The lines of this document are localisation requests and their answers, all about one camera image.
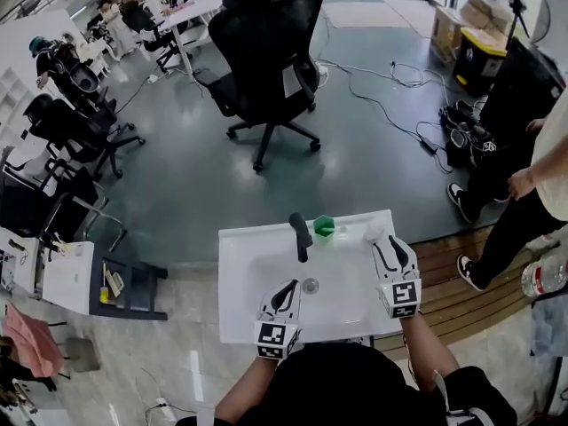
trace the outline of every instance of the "wooden floor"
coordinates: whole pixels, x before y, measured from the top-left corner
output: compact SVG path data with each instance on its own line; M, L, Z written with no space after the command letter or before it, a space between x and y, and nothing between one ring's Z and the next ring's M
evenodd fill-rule
M526 249L484 292L477 292L458 275L457 256L478 260L491 228L411 245L422 276L422 314L445 344L479 333L530 303L520 282L523 269L533 260ZM402 335L375 339L375 347L390 359L407 357Z

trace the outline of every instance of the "green cup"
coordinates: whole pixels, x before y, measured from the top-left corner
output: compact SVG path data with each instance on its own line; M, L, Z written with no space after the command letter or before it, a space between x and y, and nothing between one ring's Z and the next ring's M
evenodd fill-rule
M335 233L334 219L325 215L317 217L313 220L313 231L321 242L330 241Z

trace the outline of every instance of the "black faucet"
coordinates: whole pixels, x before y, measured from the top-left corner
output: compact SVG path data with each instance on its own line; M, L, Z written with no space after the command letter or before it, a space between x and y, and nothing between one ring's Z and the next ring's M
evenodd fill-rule
M298 261L302 264L308 261L308 248L313 244L312 236L305 224L304 217L299 213L292 213L288 220L296 231L296 245L298 247Z

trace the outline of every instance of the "white sink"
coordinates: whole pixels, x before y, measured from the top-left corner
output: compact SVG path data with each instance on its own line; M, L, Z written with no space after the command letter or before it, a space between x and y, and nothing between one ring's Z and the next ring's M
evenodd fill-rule
M305 343L400 332L389 319L376 287L367 224L379 218L394 234L389 210L336 217L331 241L315 237L308 261L298 262L296 232L289 224L219 231L219 327L223 343L252 343L253 325L267 291L296 279L315 279L319 288L301 290L299 322ZM312 221L306 222L313 236Z

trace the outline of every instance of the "black office chair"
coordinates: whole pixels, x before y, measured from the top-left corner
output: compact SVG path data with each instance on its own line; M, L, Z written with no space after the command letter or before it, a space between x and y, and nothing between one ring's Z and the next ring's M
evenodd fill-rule
M227 131L266 124L253 169L263 169L266 147L276 126L312 140L320 139L292 119L315 109L314 93L320 73L308 52L322 0L223 0L224 11L209 23L211 39L227 60L231 73L217 77L209 69L195 71L198 83L208 88L224 116L238 115L244 122ZM293 68L299 91L286 97L283 71Z
M154 32L154 41L143 40L144 47L147 51L155 52L158 49L167 48L165 53L156 60L160 70L164 74L167 73L168 70L165 66L174 55L179 54L179 48L176 44L174 34L171 31L160 33L158 27L163 22L154 24L154 21L150 18L148 13L144 11L142 6L140 6L136 0L122 4L121 13L124 23L135 32L140 33L142 30ZM188 22L182 22L177 25L177 30L180 34L182 34L187 30L187 26ZM187 56L189 59L192 57L191 54L187 54Z
M37 185L10 167L7 159L12 150L12 146L7 146L0 157L0 226L22 238L38 238L48 245L58 239L75 241L77 231L91 211L94 215L84 227L83 238L87 240L96 217L105 217L119 226L119 233L109 250L116 248L126 229L121 221L102 211L107 205L105 191L92 181L86 168L75 170L58 160L42 184ZM63 170L63 174L50 197L45 193L45 187L57 170ZM97 189L102 192L103 200L96 207ZM18 249L17 242L10 244Z
M81 162L94 162L99 158L99 164L93 177L101 178L105 161L110 159L113 173L122 177L122 171L116 167L116 150L132 142L144 145L146 140L138 136L117 141L108 140L110 128L116 123L114 103L106 101L108 88L104 87L99 95L97 107L99 110L89 118L76 112L62 99L52 99L49 95L38 95L30 103L24 115L31 121L30 134L49 140L57 149L65 147L72 159ZM126 127L133 130L134 124L127 123Z

